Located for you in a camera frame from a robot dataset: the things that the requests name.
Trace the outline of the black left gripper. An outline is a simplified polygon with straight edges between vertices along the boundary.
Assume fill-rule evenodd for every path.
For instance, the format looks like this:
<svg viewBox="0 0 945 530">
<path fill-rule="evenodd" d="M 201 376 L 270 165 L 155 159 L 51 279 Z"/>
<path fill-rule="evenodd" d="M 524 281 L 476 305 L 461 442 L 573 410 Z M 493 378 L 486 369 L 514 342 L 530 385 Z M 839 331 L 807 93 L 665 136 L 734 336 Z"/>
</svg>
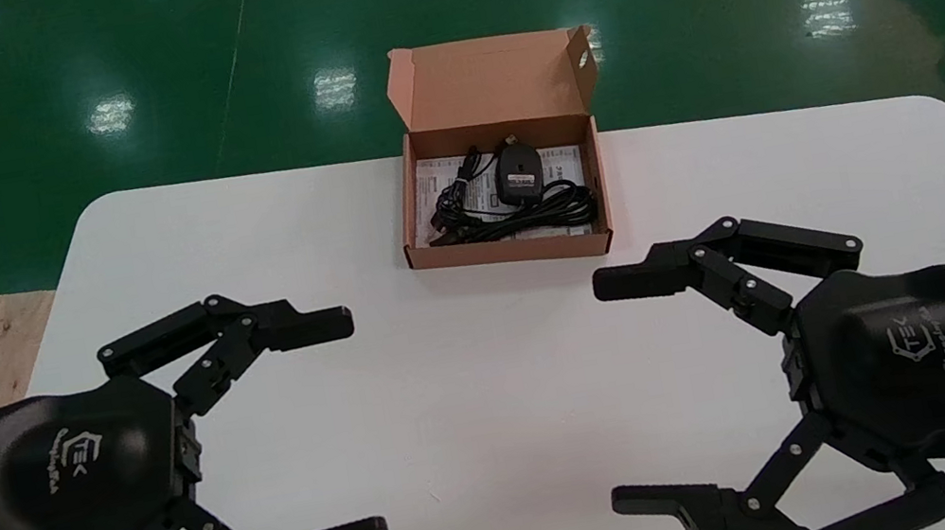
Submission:
<svg viewBox="0 0 945 530">
<path fill-rule="evenodd" d="M 344 340 L 352 312 L 210 295 L 106 344 L 95 390 L 0 408 L 0 530 L 232 530 L 192 496 L 206 415 L 268 352 Z M 173 397 L 135 377 L 196 350 Z M 383 517 L 325 530 L 389 530 Z"/>
</svg>

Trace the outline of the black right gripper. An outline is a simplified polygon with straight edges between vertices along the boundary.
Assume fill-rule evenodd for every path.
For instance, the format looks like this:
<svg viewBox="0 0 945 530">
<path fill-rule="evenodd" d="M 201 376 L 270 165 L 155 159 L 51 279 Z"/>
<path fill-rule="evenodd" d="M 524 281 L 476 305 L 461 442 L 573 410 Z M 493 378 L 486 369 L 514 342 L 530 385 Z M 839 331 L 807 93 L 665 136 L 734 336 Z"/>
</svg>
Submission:
<svg viewBox="0 0 945 530">
<path fill-rule="evenodd" d="M 593 272 L 597 301 L 694 290 L 769 336 L 790 333 L 794 316 L 811 388 L 821 411 L 837 418 L 804 415 L 744 490 L 616 486 L 614 512 L 672 516 L 685 530 L 811 530 L 778 506 L 828 445 L 893 473 L 904 491 L 818 530 L 922 530 L 944 521 L 945 473 L 921 454 L 945 458 L 945 265 L 895 276 L 848 271 L 862 249 L 858 237 L 723 217 L 689 240 L 653 244 L 639 263 Z M 757 266 L 829 278 L 793 312 L 793 297 L 753 274 Z"/>
</svg>

